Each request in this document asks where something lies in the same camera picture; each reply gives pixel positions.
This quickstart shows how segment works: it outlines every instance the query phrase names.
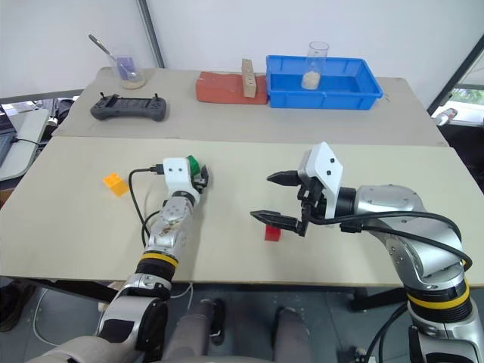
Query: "green part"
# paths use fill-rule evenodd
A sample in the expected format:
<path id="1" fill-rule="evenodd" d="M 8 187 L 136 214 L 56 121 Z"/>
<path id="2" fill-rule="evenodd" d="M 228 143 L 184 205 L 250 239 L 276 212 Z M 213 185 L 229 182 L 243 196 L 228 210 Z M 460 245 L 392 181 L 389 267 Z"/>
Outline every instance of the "green part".
<path id="1" fill-rule="evenodd" d="M 187 159 L 190 164 L 190 175 L 195 176 L 196 174 L 199 174 L 200 165 L 198 164 L 197 159 L 195 159 L 193 155 L 188 155 Z"/>

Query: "table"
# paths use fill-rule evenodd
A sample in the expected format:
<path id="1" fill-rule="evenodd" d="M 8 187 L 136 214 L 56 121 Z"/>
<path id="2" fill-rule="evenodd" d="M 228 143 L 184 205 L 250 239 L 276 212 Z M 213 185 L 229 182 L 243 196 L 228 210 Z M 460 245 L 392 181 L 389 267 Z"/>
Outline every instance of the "table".
<path id="1" fill-rule="evenodd" d="M 121 88 L 103 68 L 72 106 L 55 135 L 120 138 L 182 138 L 208 141 L 316 144 L 390 144 L 447 146 L 422 104 L 403 78 L 377 78 L 384 95 L 363 110 L 293 110 L 268 105 L 209 104 L 197 101 L 200 72 L 147 70 L 147 84 Z M 105 95 L 166 99 L 166 119 L 119 118 L 98 121 L 89 109 Z"/>
<path id="2" fill-rule="evenodd" d="M 34 110 L 10 116 L 17 130 L 17 138 L 40 142 L 48 121 L 47 110 Z M 12 144 L 8 155 L 0 166 L 0 182 L 25 174 L 35 156 L 37 145 L 18 141 Z"/>
<path id="3" fill-rule="evenodd" d="M 193 154 L 207 164 L 212 178 L 195 211 L 190 246 L 175 281 L 400 285 L 386 250 L 366 233 L 311 226 L 305 239 L 283 232 L 278 243 L 263 241 L 263 225 L 249 211 L 300 213 L 296 189 L 268 183 L 265 177 L 297 167 L 308 148 L 53 138 L 0 211 L 0 274 L 124 280 L 143 250 L 140 224 L 129 194 L 116 197 L 102 178 L 112 172 L 126 177 L 129 170 L 160 163 L 164 157 Z M 337 144 L 332 148 L 345 167 L 344 186 L 405 185 L 420 195 L 429 211 L 453 219 L 475 262 L 468 281 L 484 286 L 484 198 L 453 149 Z M 159 209 L 166 196 L 163 177 L 150 173 L 135 177 L 134 190 L 145 215 Z"/>

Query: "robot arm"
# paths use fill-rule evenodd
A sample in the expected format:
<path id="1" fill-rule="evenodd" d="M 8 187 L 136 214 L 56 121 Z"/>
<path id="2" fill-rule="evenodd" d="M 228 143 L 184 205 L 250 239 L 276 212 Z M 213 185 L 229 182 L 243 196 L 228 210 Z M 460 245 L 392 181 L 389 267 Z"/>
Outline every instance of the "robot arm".
<path id="1" fill-rule="evenodd" d="M 329 146 L 316 145 L 305 153 L 297 171 L 268 177 L 280 185 L 299 186 L 301 219 L 267 210 L 251 214 L 301 236 L 309 223 L 341 223 L 345 232 L 369 231 L 387 249 L 407 291 L 413 321 L 409 329 L 412 361 L 483 363 L 484 332 L 464 279 L 462 258 L 467 267 L 471 260 L 462 253 L 457 226 L 426 213 L 421 199 L 408 188 L 342 188 L 342 174 L 343 167 Z"/>
<path id="2" fill-rule="evenodd" d="M 131 362 L 141 352 L 163 350 L 172 277 L 187 243 L 194 207 L 208 172 L 187 158 L 163 160 L 168 199 L 150 229 L 135 273 L 126 280 L 101 320 L 96 337 L 78 337 L 31 363 Z"/>

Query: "yellow ring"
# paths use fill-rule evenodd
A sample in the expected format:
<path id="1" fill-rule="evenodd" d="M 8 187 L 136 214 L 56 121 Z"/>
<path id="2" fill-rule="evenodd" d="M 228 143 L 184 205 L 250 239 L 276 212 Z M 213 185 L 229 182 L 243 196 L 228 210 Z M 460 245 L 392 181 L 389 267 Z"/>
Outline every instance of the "yellow ring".
<path id="1" fill-rule="evenodd" d="M 140 261 L 142 259 L 161 259 L 163 261 L 166 261 L 166 262 L 172 264 L 175 267 L 178 266 L 178 261 L 176 259 L 173 259 L 172 257 L 167 256 L 167 255 L 163 255 L 162 253 L 144 253 L 141 256 Z"/>
<path id="2" fill-rule="evenodd" d="M 435 309 L 435 310 L 443 310 L 443 309 L 452 309 L 456 306 L 459 306 L 461 303 L 467 300 L 470 294 L 469 285 L 466 282 L 466 290 L 462 294 L 462 296 L 456 297 L 455 299 L 444 301 L 444 302 L 430 302 L 417 299 L 407 293 L 407 297 L 413 303 L 422 306 L 427 309 Z"/>

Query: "blue plastic tray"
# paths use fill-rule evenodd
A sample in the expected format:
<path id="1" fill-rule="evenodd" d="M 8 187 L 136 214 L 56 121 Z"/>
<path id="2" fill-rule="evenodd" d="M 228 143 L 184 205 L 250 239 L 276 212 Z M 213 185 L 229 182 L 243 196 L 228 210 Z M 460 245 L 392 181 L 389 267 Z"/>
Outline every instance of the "blue plastic tray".
<path id="1" fill-rule="evenodd" d="M 383 95 L 362 59 L 327 58 L 319 87 L 312 91 L 301 87 L 305 67 L 306 57 L 267 57 L 267 93 L 271 107 L 369 110 Z"/>

